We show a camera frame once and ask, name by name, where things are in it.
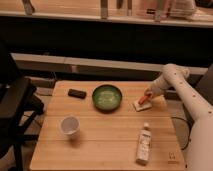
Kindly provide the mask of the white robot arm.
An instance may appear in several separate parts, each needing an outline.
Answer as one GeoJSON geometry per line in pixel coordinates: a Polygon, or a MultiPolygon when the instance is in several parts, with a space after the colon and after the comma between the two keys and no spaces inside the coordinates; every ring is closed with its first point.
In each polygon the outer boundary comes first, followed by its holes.
{"type": "Polygon", "coordinates": [[[194,120],[186,154],[186,171],[213,171],[213,106],[186,81],[188,76],[188,68],[166,64],[144,94],[153,99],[170,87],[176,90],[194,120]]]}

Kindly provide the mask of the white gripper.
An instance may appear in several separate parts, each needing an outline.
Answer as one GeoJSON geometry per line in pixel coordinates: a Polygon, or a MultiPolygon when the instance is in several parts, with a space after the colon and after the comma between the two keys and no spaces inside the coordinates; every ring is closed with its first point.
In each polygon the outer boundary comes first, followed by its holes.
{"type": "Polygon", "coordinates": [[[163,95],[168,88],[169,84],[163,76],[160,76],[150,84],[150,86],[145,90],[144,94],[150,98],[155,98],[163,95]]]}

